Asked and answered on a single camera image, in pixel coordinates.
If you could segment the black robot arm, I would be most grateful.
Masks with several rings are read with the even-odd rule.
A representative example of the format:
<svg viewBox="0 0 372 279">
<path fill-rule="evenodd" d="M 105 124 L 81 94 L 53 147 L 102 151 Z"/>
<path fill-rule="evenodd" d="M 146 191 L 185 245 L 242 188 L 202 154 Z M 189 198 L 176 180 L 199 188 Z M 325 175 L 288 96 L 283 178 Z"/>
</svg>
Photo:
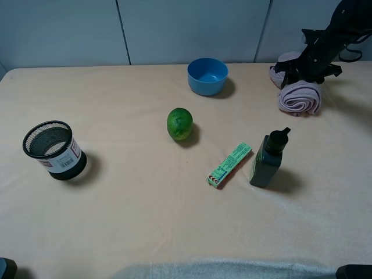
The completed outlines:
<svg viewBox="0 0 372 279">
<path fill-rule="evenodd" d="M 284 72 L 280 85 L 298 81 L 321 84 L 328 76 L 339 76 L 341 66 L 332 64 L 335 58 L 345 63 L 361 59 L 343 59 L 340 53 L 350 44 L 360 44 L 371 36 L 371 1 L 341 1 L 325 30 L 303 29 L 307 47 L 296 59 L 277 62 L 275 72 Z"/>
</svg>

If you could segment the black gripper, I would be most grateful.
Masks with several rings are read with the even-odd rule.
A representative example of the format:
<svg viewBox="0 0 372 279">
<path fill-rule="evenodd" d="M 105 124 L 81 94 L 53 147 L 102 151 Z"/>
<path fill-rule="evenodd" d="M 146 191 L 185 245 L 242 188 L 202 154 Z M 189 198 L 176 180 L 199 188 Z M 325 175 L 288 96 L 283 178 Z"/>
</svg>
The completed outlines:
<svg viewBox="0 0 372 279">
<path fill-rule="evenodd" d="M 332 61 L 342 51 L 342 32 L 337 29 L 302 30 L 307 47 L 296 59 L 277 62 L 275 71 L 284 71 L 281 89 L 285 86 L 303 80 L 308 83 L 322 84 L 328 76 L 339 76 L 341 66 Z"/>
</svg>

